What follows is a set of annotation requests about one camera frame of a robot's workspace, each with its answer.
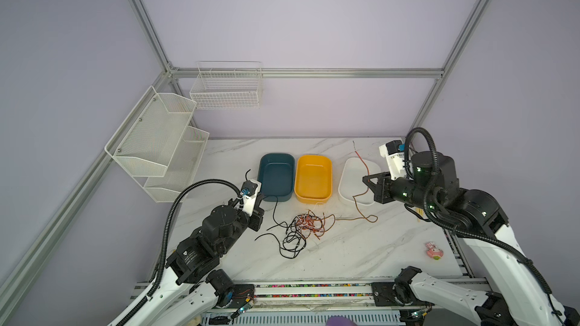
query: gray vein marble pattern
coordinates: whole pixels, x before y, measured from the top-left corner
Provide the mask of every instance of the gray vein marble pattern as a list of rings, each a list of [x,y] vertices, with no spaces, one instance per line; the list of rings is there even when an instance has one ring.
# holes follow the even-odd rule
[[[387,171],[379,145],[400,138],[328,138],[328,139],[242,139],[209,140],[195,181],[218,178],[230,181],[238,187],[244,174],[251,169],[248,178],[257,178],[258,166],[263,155],[271,152],[289,153],[295,160],[302,155],[323,155],[332,161],[333,193],[324,205],[312,206],[300,203],[295,195],[289,201],[279,203],[276,209],[278,222],[291,221],[295,215],[313,210],[317,215],[336,214],[338,218],[356,218],[359,213],[354,206],[346,206],[338,199],[337,188],[344,163],[355,157],[353,140],[361,157],[371,160]],[[169,240],[168,250],[191,235],[201,225],[215,206],[224,204],[234,192],[226,186],[204,185],[190,192],[184,200]],[[402,203],[360,206],[365,215],[375,214],[376,223],[363,219],[337,222],[319,240],[308,238],[308,244],[298,257],[286,259],[280,256],[274,237],[265,236],[266,229],[274,225],[272,211],[275,203],[263,202],[264,222],[259,232],[248,229],[234,247],[221,258],[220,267],[233,280],[335,280],[364,279],[370,277],[395,277],[401,268],[419,267],[436,277],[458,277],[462,272],[446,241],[443,231],[431,224],[421,222],[402,206]],[[284,229],[271,230],[281,240]],[[425,243],[435,242],[444,251],[444,257],[434,260],[425,253]]]

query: white mesh shelf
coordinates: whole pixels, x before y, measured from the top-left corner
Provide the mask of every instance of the white mesh shelf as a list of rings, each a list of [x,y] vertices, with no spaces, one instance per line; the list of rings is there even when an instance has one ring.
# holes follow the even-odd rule
[[[110,155],[132,177],[163,177],[194,109],[189,98],[155,92]]]
[[[127,134],[119,127],[105,151],[153,200],[170,203],[192,184],[209,133],[189,126],[195,101],[152,87],[144,96],[151,99],[138,116],[127,117],[134,120]]]
[[[199,75],[190,96],[199,109],[260,107],[260,62],[197,62]]]

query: aluminum profile beam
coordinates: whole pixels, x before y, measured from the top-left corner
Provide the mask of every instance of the aluminum profile beam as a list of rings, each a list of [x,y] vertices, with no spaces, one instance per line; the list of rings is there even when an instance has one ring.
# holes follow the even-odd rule
[[[463,50],[467,46],[471,37],[473,36],[473,33],[479,22],[482,20],[483,13],[489,7],[490,2],[491,0],[476,1],[471,13],[469,14],[468,20],[465,22],[465,25],[463,26],[463,29],[461,30],[459,37],[455,41],[455,44],[453,45],[451,52],[447,56],[445,65],[443,66],[443,75],[441,76],[441,78],[435,79],[435,83],[431,87],[431,90],[429,91],[427,98],[425,98],[425,101],[421,106],[419,113],[417,113],[417,117],[413,121],[413,125],[411,126],[411,128],[423,125],[423,122],[427,117],[427,114],[431,110],[433,104],[435,103],[435,100],[437,99],[437,96],[439,96],[439,93],[443,89],[443,86],[445,85],[447,78],[449,77],[449,75],[453,71],[453,68],[457,64],[457,61],[459,60],[461,53],[463,53]]]
[[[131,7],[137,16],[137,20],[139,21],[139,24],[141,25],[141,28],[147,37],[147,41],[153,49],[153,53],[155,54],[157,61],[163,69],[166,71],[170,70],[171,64],[167,59],[165,51],[163,50],[163,46],[161,45],[159,36],[157,35],[155,27],[153,26],[151,18],[149,17],[149,13],[147,13],[147,9],[145,8],[143,0],[129,0],[129,3],[131,4]],[[174,88],[174,90],[178,95],[181,95],[179,89]]]
[[[173,68],[174,78],[195,78],[197,68]],[[441,68],[263,68],[263,78],[441,78]]]
[[[168,85],[169,81],[169,73],[163,71],[157,77],[153,87],[156,90],[160,90],[163,86]],[[118,134],[117,141],[121,141],[127,131],[129,131],[131,125],[137,120],[139,114],[153,97],[153,94],[153,91],[148,92],[135,105],[125,121],[123,121],[121,127],[124,130]],[[83,206],[95,191],[111,163],[112,158],[102,150],[58,212],[50,220],[47,227],[44,228],[14,271],[0,287],[0,326],[6,325],[14,315],[26,294],[50,261],[54,251],[58,249],[60,242],[76,220],[76,216],[82,211]]]

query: purple object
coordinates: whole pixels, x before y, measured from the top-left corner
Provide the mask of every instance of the purple object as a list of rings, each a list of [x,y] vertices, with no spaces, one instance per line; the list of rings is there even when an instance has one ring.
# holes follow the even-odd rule
[[[357,326],[357,324],[350,321],[346,317],[332,316],[331,318],[328,319],[326,326]]]

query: wire basket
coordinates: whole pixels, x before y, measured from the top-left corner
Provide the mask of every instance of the wire basket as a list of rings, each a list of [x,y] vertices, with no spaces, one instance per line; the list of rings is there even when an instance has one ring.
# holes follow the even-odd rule
[[[260,107],[261,62],[197,62],[197,68],[190,96],[198,109]]]
[[[153,200],[173,202],[192,183],[209,133],[189,126],[195,101],[153,87],[145,96],[151,99],[138,117],[125,120],[133,121],[127,133],[121,125],[105,151]]]

